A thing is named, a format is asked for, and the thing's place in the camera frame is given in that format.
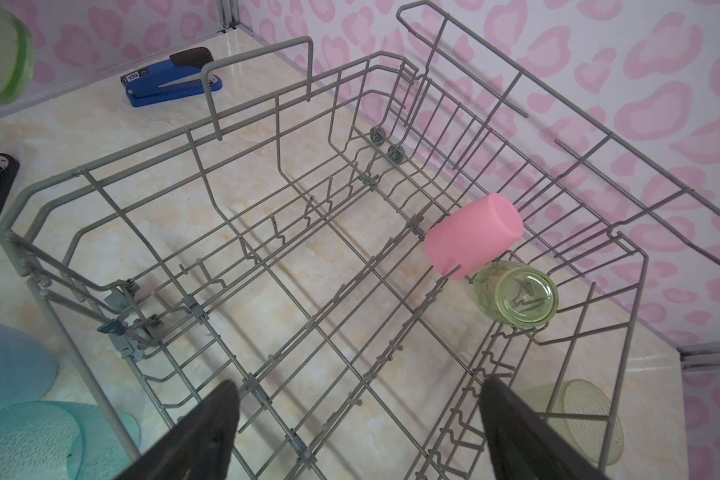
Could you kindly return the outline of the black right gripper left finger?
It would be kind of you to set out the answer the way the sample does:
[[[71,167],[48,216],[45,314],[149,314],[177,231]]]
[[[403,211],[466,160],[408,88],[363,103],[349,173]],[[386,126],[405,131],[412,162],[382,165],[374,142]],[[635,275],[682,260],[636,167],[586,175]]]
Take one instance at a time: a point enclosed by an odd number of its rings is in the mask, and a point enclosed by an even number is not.
[[[237,386],[225,380],[119,477],[224,479],[239,419]]]

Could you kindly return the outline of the pink plastic cup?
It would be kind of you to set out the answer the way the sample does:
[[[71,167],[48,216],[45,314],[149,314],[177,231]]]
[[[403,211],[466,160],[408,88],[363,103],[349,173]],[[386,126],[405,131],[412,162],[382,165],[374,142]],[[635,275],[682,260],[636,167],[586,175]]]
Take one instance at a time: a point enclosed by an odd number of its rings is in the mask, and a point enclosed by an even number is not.
[[[492,193],[430,228],[424,249],[440,275],[460,279],[498,258],[523,232],[523,220],[512,202]]]

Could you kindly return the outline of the yellow-green translucent cup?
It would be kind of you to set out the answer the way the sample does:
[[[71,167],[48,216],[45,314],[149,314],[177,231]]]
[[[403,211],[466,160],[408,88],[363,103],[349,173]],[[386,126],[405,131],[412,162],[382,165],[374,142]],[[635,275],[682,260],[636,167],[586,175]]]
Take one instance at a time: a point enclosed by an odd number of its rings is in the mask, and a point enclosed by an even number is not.
[[[494,260],[473,278],[478,309],[489,319],[523,330],[548,324],[558,311],[552,280],[526,264]]]

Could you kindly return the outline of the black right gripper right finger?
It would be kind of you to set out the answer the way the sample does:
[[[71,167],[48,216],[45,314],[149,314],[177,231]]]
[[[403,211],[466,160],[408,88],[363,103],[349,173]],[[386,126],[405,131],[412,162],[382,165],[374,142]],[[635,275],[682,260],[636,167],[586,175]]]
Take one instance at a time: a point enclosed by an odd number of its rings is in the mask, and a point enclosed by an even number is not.
[[[479,410],[498,479],[603,479],[501,380],[482,384]]]

